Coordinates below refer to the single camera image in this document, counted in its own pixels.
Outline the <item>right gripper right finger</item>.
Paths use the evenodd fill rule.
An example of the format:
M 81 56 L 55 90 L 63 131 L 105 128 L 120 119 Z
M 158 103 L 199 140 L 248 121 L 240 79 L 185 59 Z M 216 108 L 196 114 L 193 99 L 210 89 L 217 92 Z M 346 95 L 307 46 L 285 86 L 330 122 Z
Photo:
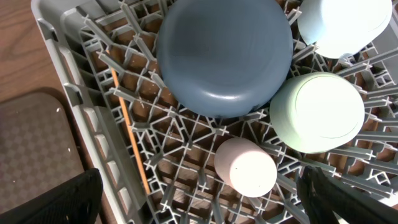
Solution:
M 326 176 L 321 168 L 306 167 L 297 181 L 297 194 L 310 223 L 397 224 L 397 210 Z

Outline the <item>dark blue plate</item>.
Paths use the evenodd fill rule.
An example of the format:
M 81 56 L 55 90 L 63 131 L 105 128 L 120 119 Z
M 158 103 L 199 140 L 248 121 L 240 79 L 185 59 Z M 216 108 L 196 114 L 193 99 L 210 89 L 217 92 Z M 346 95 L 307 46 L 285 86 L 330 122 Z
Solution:
M 178 0 L 162 22 L 157 61 L 184 107 L 233 118 L 266 104 L 285 81 L 292 31 L 275 0 Z

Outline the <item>pink plastic cup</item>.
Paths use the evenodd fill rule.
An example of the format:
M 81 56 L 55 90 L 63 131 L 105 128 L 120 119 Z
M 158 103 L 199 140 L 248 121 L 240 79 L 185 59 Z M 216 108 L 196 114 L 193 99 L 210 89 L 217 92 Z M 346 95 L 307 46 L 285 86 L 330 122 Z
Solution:
M 277 168 L 268 153 L 254 142 L 231 138 L 216 150 L 215 171 L 230 187 L 246 197 L 261 197 L 276 183 Z

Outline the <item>mint green bowl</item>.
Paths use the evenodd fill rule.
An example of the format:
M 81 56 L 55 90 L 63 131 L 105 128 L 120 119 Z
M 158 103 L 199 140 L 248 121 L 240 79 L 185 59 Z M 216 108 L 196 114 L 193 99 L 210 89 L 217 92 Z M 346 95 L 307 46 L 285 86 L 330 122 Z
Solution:
M 287 80 L 271 100 L 271 124 L 288 147 L 307 154 L 351 141 L 364 123 L 364 103 L 348 80 L 326 72 Z

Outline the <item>wooden chopstick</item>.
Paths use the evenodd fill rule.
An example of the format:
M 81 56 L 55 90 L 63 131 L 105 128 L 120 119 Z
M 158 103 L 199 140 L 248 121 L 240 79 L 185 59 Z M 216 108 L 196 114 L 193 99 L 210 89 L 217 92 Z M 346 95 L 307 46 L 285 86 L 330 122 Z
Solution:
M 108 47 L 106 49 L 106 52 L 109 53 L 110 55 L 112 55 L 112 53 L 114 53 L 114 52 L 111 52 L 111 51 L 112 51 L 112 47 Z M 111 70 L 111 75 L 112 75 L 112 78 L 113 78 L 114 85 L 115 85 L 116 88 L 119 88 L 121 85 L 120 85 L 120 82 L 119 82 L 118 73 L 114 69 L 114 67 L 110 67 L 110 70 Z M 149 187 L 149 183 L 147 181 L 144 164 L 143 164 L 142 159 L 141 159 L 141 154 L 139 152 L 139 148 L 137 146 L 137 142 L 136 142 L 134 133 L 132 131 L 132 123 L 131 123 L 129 112 L 128 112 L 128 109 L 127 109 L 127 105 L 126 105 L 126 102 L 125 102 L 123 97 L 119 96 L 118 98 L 119 98 L 119 104 L 121 105 L 123 118 L 124 118 L 124 121 L 125 121 L 125 124 L 126 124 L 126 127 L 127 127 L 129 140 L 131 142 L 132 150 L 133 150 L 134 156 L 136 158 L 139 174 L 140 174 L 140 177 L 142 179 L 143 186 L 144 186 L 144 190 L 145 190 L 146 195 L 149 195 L 150 194 L 150 187 Z

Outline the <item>light blue bowl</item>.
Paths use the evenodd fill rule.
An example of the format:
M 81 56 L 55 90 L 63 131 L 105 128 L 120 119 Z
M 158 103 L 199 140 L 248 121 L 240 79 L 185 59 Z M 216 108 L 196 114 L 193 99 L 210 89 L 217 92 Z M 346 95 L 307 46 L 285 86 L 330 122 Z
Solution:
M 345 58 L 379 36 L 392 16 L 391 0 L 303 0 L 298 31 L 316 53 Z

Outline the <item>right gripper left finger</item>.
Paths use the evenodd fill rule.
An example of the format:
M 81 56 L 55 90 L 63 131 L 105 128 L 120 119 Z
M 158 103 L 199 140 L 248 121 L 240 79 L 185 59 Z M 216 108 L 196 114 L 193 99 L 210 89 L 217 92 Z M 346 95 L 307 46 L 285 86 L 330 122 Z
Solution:
M 94 223 L 101 210 L 103 181 L 96 168 L 1 214 L 1 223 Z

